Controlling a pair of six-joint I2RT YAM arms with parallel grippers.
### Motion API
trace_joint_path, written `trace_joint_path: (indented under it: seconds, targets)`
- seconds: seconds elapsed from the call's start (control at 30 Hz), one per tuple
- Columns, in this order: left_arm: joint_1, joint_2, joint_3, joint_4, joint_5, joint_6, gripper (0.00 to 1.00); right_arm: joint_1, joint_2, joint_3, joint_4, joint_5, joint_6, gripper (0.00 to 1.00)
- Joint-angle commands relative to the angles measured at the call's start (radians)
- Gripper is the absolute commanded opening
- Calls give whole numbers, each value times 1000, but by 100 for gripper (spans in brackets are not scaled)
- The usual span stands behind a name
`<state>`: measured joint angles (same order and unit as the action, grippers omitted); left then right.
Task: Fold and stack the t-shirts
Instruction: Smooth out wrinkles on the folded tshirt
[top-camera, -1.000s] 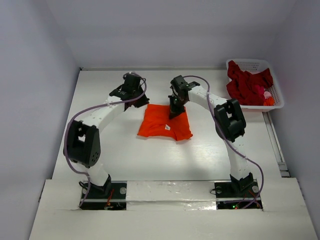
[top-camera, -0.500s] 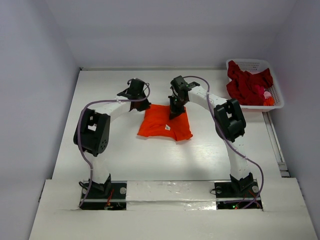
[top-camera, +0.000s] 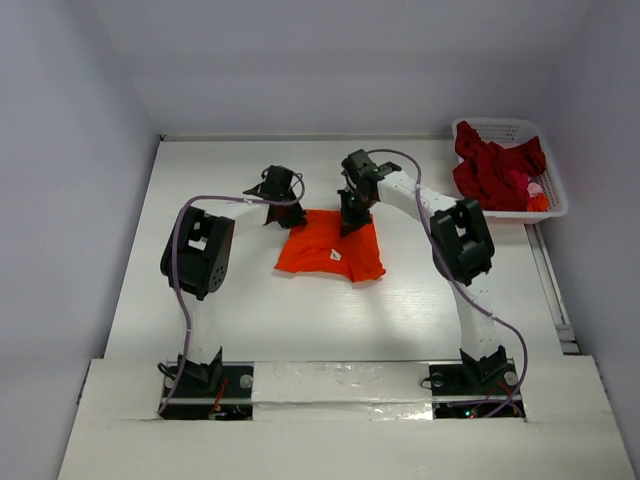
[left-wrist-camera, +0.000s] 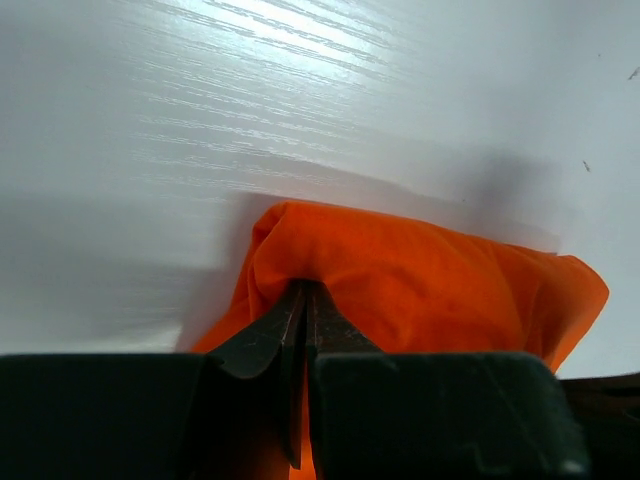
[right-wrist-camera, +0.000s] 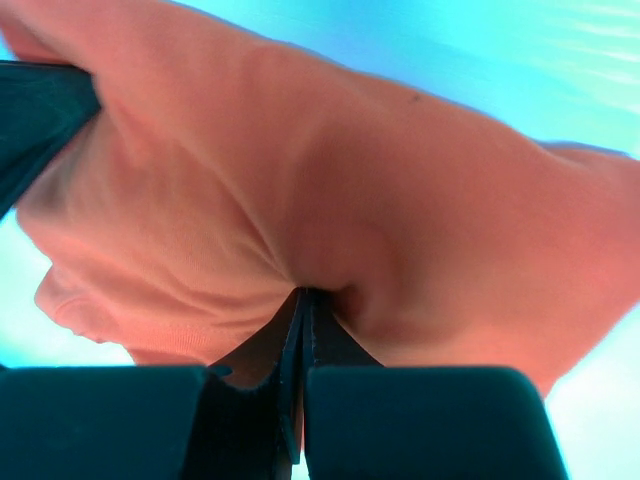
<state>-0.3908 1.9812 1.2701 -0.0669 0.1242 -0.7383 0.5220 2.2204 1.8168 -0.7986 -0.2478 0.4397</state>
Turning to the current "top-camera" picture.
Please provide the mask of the orange t shirt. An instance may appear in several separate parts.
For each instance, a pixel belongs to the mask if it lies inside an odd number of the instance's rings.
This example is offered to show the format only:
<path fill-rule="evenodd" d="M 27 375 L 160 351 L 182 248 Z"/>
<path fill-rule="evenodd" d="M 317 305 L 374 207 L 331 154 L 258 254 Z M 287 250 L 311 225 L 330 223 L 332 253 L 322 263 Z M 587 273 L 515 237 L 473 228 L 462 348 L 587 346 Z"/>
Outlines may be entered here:
<path fill-rule="evenodd" d="M 274 266 L 276 270 L 335 274 L 352 283 L 374 281 L 385 275 L 373 222 L 342 236 L 338 210 L 308 210 L 306 220 L 306 225 L 291 229 Z"/>

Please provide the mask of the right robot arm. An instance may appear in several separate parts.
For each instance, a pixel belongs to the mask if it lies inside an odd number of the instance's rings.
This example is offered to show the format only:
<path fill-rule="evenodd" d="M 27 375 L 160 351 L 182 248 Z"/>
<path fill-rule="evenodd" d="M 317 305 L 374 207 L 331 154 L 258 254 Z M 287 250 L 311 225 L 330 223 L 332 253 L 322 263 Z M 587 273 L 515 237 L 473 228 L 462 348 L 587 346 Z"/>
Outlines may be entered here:
<path fill-rule="evenodd" d="M 420 222 L 431 244 L 433 262 L 449 282 L 461 328 L 460 379 L 470 391 L 491 386 L 506 366 L 506 351 L 497 337 L 486 278 L 495 245 L 480 204 L 456 200 L 421 185 L 393 162 L 376 164 L 357 150 L 341 163 L 346 180 L 340 197 L 342 236 L 372 221 L 371 208 L 394 207 Z"/>

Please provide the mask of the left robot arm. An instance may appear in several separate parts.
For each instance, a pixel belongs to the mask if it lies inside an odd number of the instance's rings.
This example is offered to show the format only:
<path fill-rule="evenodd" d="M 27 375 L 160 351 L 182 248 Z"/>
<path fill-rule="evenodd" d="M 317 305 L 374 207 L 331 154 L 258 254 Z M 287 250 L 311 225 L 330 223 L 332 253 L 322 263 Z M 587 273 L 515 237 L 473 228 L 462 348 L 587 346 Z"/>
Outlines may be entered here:
<path fill-rule="evenodd" d="M 159 366 L 174 387 L 186 380 L 198 394 L 209 395 L 221 383 L 221 370 L 216 365 L 188 360 L 194 333 L 185 296 L 202 302 L 220 289 L 236 236 L 271 223 L 283 229 L 304 226 L 307 219 L 301 200 L 305 193 L 302 174 L 271 165 L 261 172 L 258 185 L 239 196 L 198 194 L 180 208 L 160 262 L 185 323 L 176 370 L 170 371 L 165 364 Z"/>

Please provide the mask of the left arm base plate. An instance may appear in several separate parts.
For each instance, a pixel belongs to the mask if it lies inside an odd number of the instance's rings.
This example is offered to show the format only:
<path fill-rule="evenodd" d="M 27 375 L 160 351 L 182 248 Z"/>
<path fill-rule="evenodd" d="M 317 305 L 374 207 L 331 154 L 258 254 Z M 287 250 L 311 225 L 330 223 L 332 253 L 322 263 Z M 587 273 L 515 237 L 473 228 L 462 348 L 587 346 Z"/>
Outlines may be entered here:
<path fill-rule="evenodd" d="M 168 405 L 165 420 L 244 421 L 253 417 L 252 363 L 224 363 L 215 373 L 187 366 Z"/>

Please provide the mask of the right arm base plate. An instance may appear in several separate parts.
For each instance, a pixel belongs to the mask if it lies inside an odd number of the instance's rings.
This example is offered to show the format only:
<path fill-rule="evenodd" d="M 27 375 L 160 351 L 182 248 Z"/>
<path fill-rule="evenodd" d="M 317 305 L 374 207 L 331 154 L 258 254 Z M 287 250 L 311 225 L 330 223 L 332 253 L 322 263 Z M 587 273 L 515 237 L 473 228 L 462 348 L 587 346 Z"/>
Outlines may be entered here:
<path fill-rule="evenodd" d="M 433 416 L 436 420 L 472 420 L 487 416 L 509 396 L 508 404 L 492 418 L 524 418 L 525 408 L 520 393 L 513 394 L 519 378 L 514 364 L 486 381 L 475 381 L 462 363 L 430 364 L 420 386 L 431 392 Z"/>

